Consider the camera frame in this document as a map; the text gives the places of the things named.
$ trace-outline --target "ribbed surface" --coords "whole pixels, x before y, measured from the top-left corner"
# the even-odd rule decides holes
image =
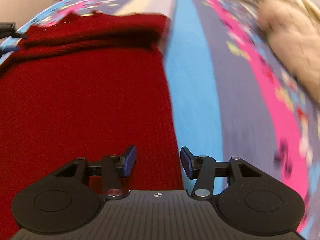
[[[209,202],[191,199],[184,190],[132,191],[109,201],[88,225],[60,236],[38,236],[24,229],[12,240],[299,240],[295,233],[250,236],[228,226]]]

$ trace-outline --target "folded red fabric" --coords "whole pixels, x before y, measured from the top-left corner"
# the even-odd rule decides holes
[[[99,160],[134,144],[130,189],[183,188],[163,56],[155,46],[167,23],[161,15],[69,14],[58,26],[28,30],[0,78],[4,239],[17,230],[14,195],[79,156]]]

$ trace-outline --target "beige sweater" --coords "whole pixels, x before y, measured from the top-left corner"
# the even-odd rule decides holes
[[[308,0],[259,1],[258,25],[271,49],[320,106],[319,19]]]

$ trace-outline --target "bedsheet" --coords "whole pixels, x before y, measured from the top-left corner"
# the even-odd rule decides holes
[[[217,161],[239,156],[293,188],[306,205],[298,232],[320,239],[320,113],[265,44],[255,18],[229,0],[62,0],[20,31],[92,10],[171,18],[164,66],[178,147]],[[191,190],[194,181],[182,173]],[[225,187],[217,179],[215,193]]]

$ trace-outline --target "metal screw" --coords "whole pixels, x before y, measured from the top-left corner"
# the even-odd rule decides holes
[[[109,190],[107,190],[107,195],[109,197],[118,197],[122,194],[122,191],[119,190],[118,188],[111,188]]]
[[[198,197],[207,197],[210,195],[210,191],[205,188],[200,188],[195,191],[195,194]]]

